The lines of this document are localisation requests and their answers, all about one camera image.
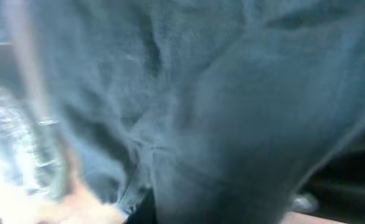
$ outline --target person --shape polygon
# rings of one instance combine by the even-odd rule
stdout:
[[[74,174],[56,206],[79,185],[120,222],[152,195],[160,224],[275,224],[365,136],[365,1],[25,2]]]

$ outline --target denim fabric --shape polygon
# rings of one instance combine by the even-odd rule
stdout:
[[[278,223],[365,133],[365,1],[30,7],[83,179],[130,212],[152,189],[160,224]]]

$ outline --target clothing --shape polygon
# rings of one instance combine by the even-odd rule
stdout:
[[[127,212],[278,223],[365,135],[365,1],[29,2],[82,177]]]

